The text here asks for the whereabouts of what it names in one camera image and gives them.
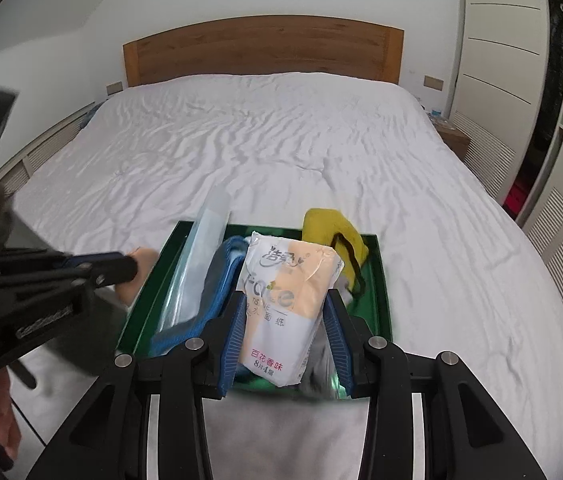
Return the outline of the white bed duvet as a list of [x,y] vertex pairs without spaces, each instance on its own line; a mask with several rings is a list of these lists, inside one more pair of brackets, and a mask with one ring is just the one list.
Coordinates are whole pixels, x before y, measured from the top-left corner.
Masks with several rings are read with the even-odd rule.
[[231,218],[332,208],[378,237],[393,337],[456,352],[548,478],[563,479],[563,304],[533,245],[394,84],[193,76],[125,90],[16,194],[67,252],[160,248],[214,185]]

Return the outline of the grey sock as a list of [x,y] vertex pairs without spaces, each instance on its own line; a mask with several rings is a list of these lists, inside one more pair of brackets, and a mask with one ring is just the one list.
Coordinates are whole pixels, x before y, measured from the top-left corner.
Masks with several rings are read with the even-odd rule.
[[313,399],[339,398],[339,378],[323,321],[317,326],[299,390]]

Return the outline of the grey blue-edged towel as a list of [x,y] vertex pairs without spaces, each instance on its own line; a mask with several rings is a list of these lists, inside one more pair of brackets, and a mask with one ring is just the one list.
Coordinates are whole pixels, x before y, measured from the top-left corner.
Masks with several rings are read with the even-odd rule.
[[222,312],[236,284],[237,275],[246,257],[248,240],[243,236],[228,237],[216,249],[201,294],[200,312],[190,321],[158,332],[150,339],[148,356],[164,356],[187,339],[199,337],[204,326]]

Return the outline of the right wooden nightstand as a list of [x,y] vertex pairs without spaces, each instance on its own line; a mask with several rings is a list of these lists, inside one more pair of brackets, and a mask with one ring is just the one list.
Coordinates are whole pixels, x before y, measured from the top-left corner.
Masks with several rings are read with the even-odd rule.
[[438,113],[429,113],[428,117],[447,147],[460,160],[464,160],[469,150],[469,136],[452,124],[449,119],[444,118]]

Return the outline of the yellow cloth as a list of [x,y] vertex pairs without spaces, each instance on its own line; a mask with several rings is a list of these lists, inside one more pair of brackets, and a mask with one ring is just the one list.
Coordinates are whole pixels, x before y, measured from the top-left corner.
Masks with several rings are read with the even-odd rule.
[[353,262],[362,266],[369,254],[361,233],[336,209],[312,208],[306,211],[302,239],[335,248],[350,269],[353,269]]

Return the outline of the white louvred wardrobe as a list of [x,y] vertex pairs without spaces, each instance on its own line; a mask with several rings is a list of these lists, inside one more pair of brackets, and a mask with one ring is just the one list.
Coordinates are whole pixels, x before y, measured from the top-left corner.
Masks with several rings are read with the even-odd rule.
[[563,302],[563,0],[464,0],[452,123]]

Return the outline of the clear blue plastic packet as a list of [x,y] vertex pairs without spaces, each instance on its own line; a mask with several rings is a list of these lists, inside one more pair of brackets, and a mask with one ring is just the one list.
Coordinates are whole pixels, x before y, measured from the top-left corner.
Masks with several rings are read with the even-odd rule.
[[178,258],[162,309],[158,332],[192,320],[200,312],[204,280],[222,244],[230,218],[231,196],[223,186],[208,193]]

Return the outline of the orange white tissue pack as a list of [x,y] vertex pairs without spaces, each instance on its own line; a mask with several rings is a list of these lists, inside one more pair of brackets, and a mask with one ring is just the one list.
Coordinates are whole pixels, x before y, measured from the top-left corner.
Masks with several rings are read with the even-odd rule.
[[301,382],[343,267],[331,247],[253,232],[237,281],[247,301],[240,363],[276,387]]

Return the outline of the blue cloth on nightstand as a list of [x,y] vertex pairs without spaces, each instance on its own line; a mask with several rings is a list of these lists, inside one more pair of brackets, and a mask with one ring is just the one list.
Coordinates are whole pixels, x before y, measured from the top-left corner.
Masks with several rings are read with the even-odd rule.
[[93,119],[93,117],[97,113],[97,110],[99,110],[99,108],[102,107],[102,105],[103,103],[96,104],[83,116],[79,126],[80,129],[84,129],[88,125],[88,123]]

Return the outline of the left white radiator cover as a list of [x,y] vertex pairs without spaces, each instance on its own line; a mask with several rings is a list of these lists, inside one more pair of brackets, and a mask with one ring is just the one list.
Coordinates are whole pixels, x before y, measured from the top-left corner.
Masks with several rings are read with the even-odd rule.
[[33,139],[0,168],[0,185],[6,195],[22,188],[55,154],[70,143],[81,130],[82,120],[96,107],[95,102],[61,119],[53,127]]

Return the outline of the wooden headboard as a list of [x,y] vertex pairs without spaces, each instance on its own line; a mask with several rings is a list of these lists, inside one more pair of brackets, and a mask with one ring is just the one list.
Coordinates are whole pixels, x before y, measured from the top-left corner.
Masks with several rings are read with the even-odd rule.
[[254,15],[165,30],[123,46],[130,87],[193,75],[326,73],[397,84],[404,30],[347,18]]

